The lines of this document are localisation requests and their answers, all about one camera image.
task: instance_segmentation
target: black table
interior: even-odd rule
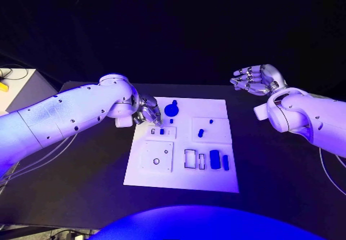
[[[83,84],[67,82],[63,89]],[[0,223],[99,229],[151,208],[210,205],[268,216],[327,239],[343,239],[346,197],[324,174],[318,148],[301,136],[276,132],[268,120],[256,120],[252,108],[266,98],[232,86],[134,87],[157,97],[224,99],[239,194],[122,185],[135,126],[115,128],[113,119],[105,118],[77,134],[53,162],[8,182],[0,195]],[[22,159],[18,167],[54,146]],[[330,173],[340,171],[327,152],[324,159]]]

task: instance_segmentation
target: yellow object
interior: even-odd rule
[[[0,83],[0,90],[8,92],[8,86]]]

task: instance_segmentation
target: robotic hand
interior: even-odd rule
[[[83,85],[0,117],[0,176],[27,155],[93,125],[105,116],[116,127],[144,121],[161,126],[157,100],[139,95],[128,79],[105,75],[99,84]]]
[[[233,72],[234,90],[269,96],[253,108],[257,120],[269,120],[276,131],[304,136],[307,141],[346,158],[346,102],[315,98],[305,91],[288,87],[279,71],[269,64]]]

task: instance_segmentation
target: white board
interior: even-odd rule
[[[135,126],[123,185],[237,193],[224,100],[177,97],[155,99],[162,132],[149,122]],[[168,117],[164,107],[172,100],[178,113]],[[211,150],[219,151],[220,169],[210,167]],[[229,170],[224,170],[223,155],[227,155]]]

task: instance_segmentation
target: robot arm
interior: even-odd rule
[[[109,74],[99,85],[73,88],[1,116],[0,176],[27,155],[96,125],[105,116],[115,118],[116,127],[129,127],[135,112],[135,123],[146,120],[161,126],[155,99],[141,97],[128,79]]]
[[[299,134],[312,145],[346,157],[346,102],[315,98],[288,87],[269,64],[242,68],[233,75],[242,73],[230,79],[234,89],[269,96],[266,103],[253,108],[257,120],[268,119],[281,133]]]

